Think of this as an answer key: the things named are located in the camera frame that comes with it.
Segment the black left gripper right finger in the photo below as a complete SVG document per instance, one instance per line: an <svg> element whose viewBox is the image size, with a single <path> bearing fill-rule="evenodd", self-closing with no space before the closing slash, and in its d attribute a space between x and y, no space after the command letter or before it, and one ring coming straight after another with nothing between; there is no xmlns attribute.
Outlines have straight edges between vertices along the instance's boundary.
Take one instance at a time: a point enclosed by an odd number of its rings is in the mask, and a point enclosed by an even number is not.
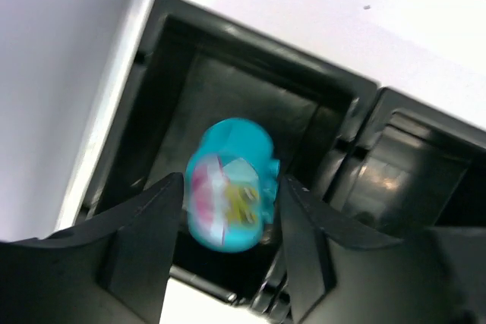
<svg viewBox="0 0 486 324"><path fill-rule="evenodd" d="M282 247L296 323L483 323L485 231L426 228L400 239L316 200L287 176Z"/></svg>

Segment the teal lego brick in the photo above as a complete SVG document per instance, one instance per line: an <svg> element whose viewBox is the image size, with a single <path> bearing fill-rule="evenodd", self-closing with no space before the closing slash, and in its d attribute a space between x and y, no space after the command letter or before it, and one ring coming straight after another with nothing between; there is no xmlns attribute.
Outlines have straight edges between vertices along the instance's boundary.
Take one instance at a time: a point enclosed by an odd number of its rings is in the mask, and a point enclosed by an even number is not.
<svg viewBox="0 0 486 324"><path fill-rule="evenodd" d="M228 118L208 128L184 175L191 236L223 253L254 247L274 220L279 170L259 124Z"/></svg>

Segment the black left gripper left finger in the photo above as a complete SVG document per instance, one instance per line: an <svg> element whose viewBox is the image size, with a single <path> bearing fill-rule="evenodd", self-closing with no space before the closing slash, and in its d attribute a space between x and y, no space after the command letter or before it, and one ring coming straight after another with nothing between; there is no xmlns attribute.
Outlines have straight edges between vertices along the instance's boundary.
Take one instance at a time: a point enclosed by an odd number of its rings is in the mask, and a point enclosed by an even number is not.
<svg viewBox="0 0 486 324"><path fill-rule="evenodd" d="M149 189L44 239L1 245L3 323L157 323L184 182Z"/></svg>

